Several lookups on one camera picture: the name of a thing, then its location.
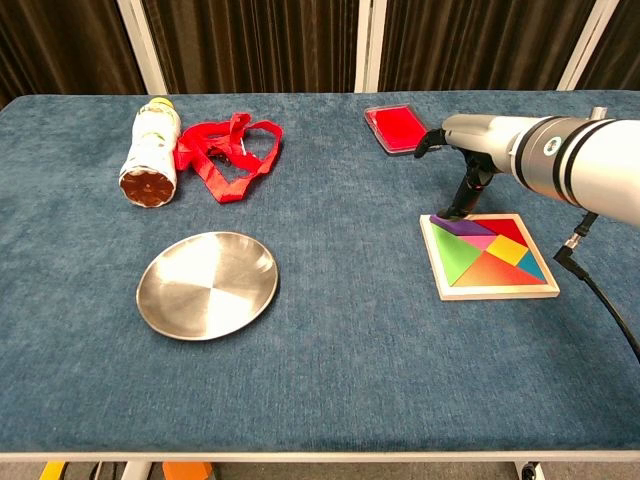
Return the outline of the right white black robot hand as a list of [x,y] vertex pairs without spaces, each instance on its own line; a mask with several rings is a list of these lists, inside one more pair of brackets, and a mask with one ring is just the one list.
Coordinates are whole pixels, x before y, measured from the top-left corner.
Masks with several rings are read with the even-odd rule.
[[416,158],[441,146],[450,146],[462,153],[466,164],[451,205],[440,210],[438,217],[458,221],[472,212],[493,177],[511,171],[509,153],[527,125],[524,117],[456,114],[422,137],[414,151]]

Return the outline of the purple parallelogram piece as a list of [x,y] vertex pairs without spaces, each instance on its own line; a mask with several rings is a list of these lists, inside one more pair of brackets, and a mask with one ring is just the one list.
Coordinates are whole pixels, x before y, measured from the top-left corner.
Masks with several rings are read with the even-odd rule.
[[471,220],[447,220],[431,215],[429,220],[432,224],[444,229],[455,236],[492,236],[495,232]]

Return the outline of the red triangle tangram piece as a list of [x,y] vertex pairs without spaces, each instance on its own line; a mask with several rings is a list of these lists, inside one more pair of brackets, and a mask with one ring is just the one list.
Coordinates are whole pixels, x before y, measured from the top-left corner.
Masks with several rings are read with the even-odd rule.
[[474,223],[482,226],[485,230],[491,231],[494,235],[505,236],[527,247],[527,242],[513,218],[476,219]]

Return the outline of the yellow square tangram piece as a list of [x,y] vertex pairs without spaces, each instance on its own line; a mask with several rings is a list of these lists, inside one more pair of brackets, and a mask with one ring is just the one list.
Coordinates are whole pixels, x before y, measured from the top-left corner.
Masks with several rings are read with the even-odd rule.
[[498,235],[486,248],[486,251],[506,263],[517,265],[529,249],[506,236]]

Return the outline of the green triangle tangram piece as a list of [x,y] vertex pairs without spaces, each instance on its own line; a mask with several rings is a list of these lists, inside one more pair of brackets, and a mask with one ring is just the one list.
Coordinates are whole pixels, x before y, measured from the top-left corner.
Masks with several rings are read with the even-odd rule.
[[449,286],[453,286],[481,255],[482,251],[435,224],[432,224],[431,228],[447,283]]

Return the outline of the blue triangle tangram piece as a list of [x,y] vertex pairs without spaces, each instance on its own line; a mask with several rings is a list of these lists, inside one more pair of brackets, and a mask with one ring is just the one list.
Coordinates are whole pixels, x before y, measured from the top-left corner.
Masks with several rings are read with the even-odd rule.
[[517,267],[527,272],[531,276],[538,278],[542,283],[546,282],[545,276],[541,271],[531,250],[528,250],[527,253],[522,257],[522,259],[518,262]]

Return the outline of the orange triangle tangram piece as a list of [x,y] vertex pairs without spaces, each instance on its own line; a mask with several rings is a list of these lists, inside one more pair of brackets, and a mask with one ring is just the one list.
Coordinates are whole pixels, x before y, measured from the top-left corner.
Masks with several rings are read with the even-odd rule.
[[498,257],[483,252],[463,273],[454,281],[455,287],[477,286],[511,286],[511,285],[542,285],[540,279],[527,271],[513,266]]

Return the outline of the colourful tangram puzzle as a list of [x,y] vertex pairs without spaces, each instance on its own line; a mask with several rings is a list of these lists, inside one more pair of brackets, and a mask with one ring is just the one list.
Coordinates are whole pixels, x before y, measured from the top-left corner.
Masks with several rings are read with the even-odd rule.
[[511,286],[477,286],[455,287],[449,286],[440,259],[436,240],[429,220],[431,215],[420,217],[420,227],[428,253],[431,269],[434,275],[438,294],[443,301],[462,300],[503,300],[503,299],[537,299],[554,298],[559,295],[559,286],[527,230],[521,217],[515,213],[472,214],[464,220],[513,218],[518,225],[527,247],[532,251],[546,282],[542,285],[511,285]]

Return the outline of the dark brown pleated curtain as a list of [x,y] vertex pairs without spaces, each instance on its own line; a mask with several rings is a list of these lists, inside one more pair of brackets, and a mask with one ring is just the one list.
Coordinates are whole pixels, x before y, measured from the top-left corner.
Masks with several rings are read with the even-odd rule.
[[595,0],[387,0],[381,91],[553,90]]
[[576,88],[640,91],[640,0],[619,0]]
[[170,93],[344,93],[359,0],[142,0]]
[[0,0],[0,109],[30,94],[143,94],[116,0]]

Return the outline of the blue fabric table mat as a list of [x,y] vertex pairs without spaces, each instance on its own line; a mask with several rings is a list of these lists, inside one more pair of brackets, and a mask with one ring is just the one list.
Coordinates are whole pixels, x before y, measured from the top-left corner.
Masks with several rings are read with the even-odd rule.
[[[284,131],[248,198],[192,173],[159,209],[117,184],[142,96],[23,96],[0,110],[0,453],[640,450],[640,364],[559,266],[554,299],[443,302],[420,231],[461,156],[389,157],[364,120],[412,105],[640,119],[640,92],[182,95],[182,122],[245,111]],[[196,233],[263,242],[279,290],[210,342],[151,330],[135,291]]]

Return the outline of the round steel plate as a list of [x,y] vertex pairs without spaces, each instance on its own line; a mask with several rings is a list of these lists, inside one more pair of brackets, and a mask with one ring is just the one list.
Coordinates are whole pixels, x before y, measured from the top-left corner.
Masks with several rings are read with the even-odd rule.
[[206,341],[254,321],[278,283],[276,260],[261,242],[237,232],[206,232],[176,242],[149,264],[136,304],[156,332]]

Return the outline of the tea bottle with yellow cap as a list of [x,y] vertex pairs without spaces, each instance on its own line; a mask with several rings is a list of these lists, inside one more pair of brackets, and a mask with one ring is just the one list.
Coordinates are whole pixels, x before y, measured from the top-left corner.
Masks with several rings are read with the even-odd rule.
[[154,97],[138,110],[118,180],[132,204],[157,208],[172,200],[177,187],[174,150],[180,134],[180,117],[168,99]]

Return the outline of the orange plastic block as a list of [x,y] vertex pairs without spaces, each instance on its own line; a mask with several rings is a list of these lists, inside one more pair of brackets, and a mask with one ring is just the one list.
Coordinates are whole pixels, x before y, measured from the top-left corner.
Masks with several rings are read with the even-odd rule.
[[209,480],[213,474],[210,462],[175,462],[162,463],[165,480]]

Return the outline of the white frame post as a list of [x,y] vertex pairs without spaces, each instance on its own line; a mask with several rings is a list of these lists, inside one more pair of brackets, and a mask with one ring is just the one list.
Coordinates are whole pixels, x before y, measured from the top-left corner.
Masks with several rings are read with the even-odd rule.
[[620,0],[595,0],[581,34],[556,86],[557,91],[574,90],[598,46]]
[[116,0],[149,95],[167,95],[168,90],[142,0]]
[[355,93],[378,91],[387,0],[359,0]]

